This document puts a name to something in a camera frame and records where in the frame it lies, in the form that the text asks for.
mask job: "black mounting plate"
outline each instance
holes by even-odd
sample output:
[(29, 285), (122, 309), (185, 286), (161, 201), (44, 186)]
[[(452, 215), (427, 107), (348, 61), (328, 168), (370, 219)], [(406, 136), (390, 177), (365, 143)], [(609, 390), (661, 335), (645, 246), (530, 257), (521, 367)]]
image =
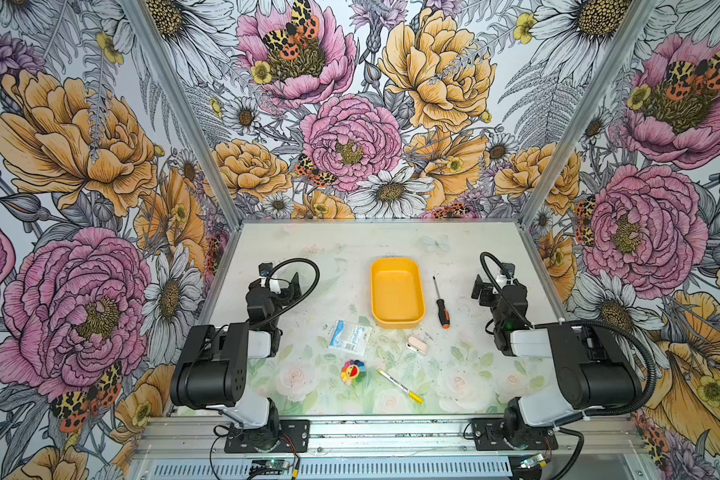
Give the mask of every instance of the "black mounting plate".
[[(290, 437), (293, 442), (294, 448), (297, 453), (304, 453), (307, 451), (309, 445), (309, 420), (281, 420), (280, 421), (280, 433), (285, 433)], [(224, 453), (291, 453), (291, 447), (287, 442), (278, 440), (274, 448), (263, 452), (251, 445), (245, 436), (245, 433), (240, 436), (234, 436), (232, 431), (226, 438), (224, 444)]]
[(557, 440), (549, 434), (551, 430), (546, 428), (531, 428), (524, 436), (515, 439), (516, 448), (512, 448), (504, 441), (502, 433), (502, 418), (475, 418), (472, 420), (472, 431), (474, 432), (474, 447), (478, 452), (495, 450), (518, 450), (523, 445), (528, 450), (557, 450)]

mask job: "screwdriver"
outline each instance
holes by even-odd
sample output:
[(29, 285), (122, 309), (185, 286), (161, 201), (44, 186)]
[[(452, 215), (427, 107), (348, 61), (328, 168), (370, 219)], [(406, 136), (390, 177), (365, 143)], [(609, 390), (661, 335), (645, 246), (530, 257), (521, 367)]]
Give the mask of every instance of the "screwdriver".
[(445, 309), (445, 300), (440, 297), (438, 281), (434, 278), (434, 275), (432, 275), (432, 281), (434, 282), (434, 291), (438, 294), (438, 318), (440, 319), (440, 324), (443, 326), (444, 329), (449, 329), (451, 328), (451, 316)]

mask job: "yellow tray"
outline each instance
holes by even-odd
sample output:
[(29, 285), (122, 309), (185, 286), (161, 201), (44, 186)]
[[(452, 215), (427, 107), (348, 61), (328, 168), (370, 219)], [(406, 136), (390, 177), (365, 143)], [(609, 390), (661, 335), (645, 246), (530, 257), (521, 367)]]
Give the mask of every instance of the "yellow tray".
[(381, 258), (371, 265), (371, 311), (385, 329), (410, 329), (424, 318), (422, 275), (409, 258)]

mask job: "yellow marker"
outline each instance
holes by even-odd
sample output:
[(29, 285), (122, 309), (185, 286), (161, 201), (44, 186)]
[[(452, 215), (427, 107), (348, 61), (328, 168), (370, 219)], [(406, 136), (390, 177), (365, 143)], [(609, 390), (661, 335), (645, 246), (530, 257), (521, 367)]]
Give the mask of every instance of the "yellow marker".
[(406, 388), (403, 386), (402, 383), (400, 383), (400, 382), (398, 382), (397, 380), (395, 380), (395, 379), (393, 379), (392, 377), (390, 377), (389, 374), (386, 373), (384, 370), (378, 370), (378, 372), (381, 373), (382, 376), (384, 376), (385, 379), (387, 379), (387, 380), (389, 380), (390, 382), (392, 382), (393, 384), (395, 384), (397, 388), (399, 388), (399, 389), (403, 390), (405, 393), (407, 393), (408, 396), (411, 397), (414, 402), (416, 402), (416, 403), (424, 403), (424, 399), (423, 399), (423, 398), (421, 398), (420, 396), (416, 395), (416, 394), (413, 393), (411, 390), (406, 389)]

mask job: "pink object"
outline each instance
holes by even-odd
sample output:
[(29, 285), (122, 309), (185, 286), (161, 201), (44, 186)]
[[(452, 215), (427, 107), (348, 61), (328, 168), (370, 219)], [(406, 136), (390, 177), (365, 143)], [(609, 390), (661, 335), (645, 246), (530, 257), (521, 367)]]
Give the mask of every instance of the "pink object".
[[(324, 12), (315, 0), (311, 0), (309, 4), (312, 6), (312, 14), (319, 21), (318, 39), (320, 48), (326, 54), (326, 66), (319, 77), (304, 74), (288, 78), (285, 82), (274, 81), (262, 85), (278, 108), (298, 108), (299, 105), (325, 101), (335, 93), (346, 91), (352, 83), (357, 56), (353, 35), (344, 36), (344, 31), (341, 26), (336, 25), (336, 18), (330, 8)], [(240, 44), (237, 48), (242, 52), (237, 55), (238, 64), (250, 68), (256, 62), (266, 62), (269, 50), (262, 37), (274, 30), (285, 29), (290, 21), (290, 3), (285, 13), (272, 11), (269, 16), (265, 16), (256, 10), (253, 16), (242, 15), (238, 18), (236, 34)]]
[(357, 182), (400, 161), (398, 122), (386, 108), (355, 95), (333, 97), (301, 122), (304, 154), (320, 170), (338, 177), (337, 190), (354, 191)]
[(85, 390), (120, 361), (131, 373), (146, 349), (139, 334), (150, 268), (105, 228), (80, 230), (29, 254), (5, 290), (0, 380), (48, 398)]
[(701, 261), (709, 232), (690, 178), (669, 165), (616, 169), (595, 197), (595, 245), (584, 248), (590, 273), (631, 283), (637, 296), (669, 295)]
[[(647, 84), (654, 89), (664, 81), (669, 63), (699, 64), (719, 50), (720, 43), (708, 47), (705, 39), (694, 44), (691, 35), (681, 39), (672, 34), (645, 61), (644, 72), (638, 72), (632, 78), (632, 85), (636, 88)], [(610, 129), (610, 136), (615, 144), (622, 144), (630, 151), (639, 150), (653, 161), (673, 162), (686, 170), (699, 168), (720, 155), (720, 91), (712, 98), (709, 110), (698, 114), (704, 117), (697, 126), (676, 133), (672, 125), (646, 116), (643, 110), (627, 109), (624, 122), (615, 124)]]

